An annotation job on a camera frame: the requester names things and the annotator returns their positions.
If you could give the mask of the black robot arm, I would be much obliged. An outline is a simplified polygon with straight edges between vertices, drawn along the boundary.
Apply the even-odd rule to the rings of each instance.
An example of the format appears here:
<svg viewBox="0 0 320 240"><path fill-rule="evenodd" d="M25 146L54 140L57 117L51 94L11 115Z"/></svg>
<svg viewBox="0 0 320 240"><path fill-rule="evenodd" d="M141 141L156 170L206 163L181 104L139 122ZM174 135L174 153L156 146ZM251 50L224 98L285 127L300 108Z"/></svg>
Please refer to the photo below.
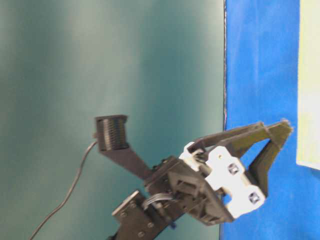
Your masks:
<svg viewBox="0 0 320 240"><path fill-rule="evenodd" d="M113 212L114 240L153 240L188 214L204 225L232 222L260 208L268 171L292 132L289 121L262 122L203 136L188 143L144 178Z"/></svg>

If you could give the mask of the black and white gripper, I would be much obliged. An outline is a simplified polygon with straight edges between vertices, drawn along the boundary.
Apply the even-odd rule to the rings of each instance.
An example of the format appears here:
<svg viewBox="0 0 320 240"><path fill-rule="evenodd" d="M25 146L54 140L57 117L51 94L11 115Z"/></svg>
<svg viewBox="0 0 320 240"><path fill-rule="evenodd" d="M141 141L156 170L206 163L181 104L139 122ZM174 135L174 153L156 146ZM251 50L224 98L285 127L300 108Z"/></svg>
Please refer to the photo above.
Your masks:
<svg viewBox="0 0 320 240"><path fill-rule="evenodd" d="M145 181L150 196L144 211L155 209L168 223L189 214L207 226L255 211L268 196L269 169L292 132L284 119L197 138L179 157L169 156L153 169ZM267 144L248 167L250 179L238 157L264 140Z"/></svg>

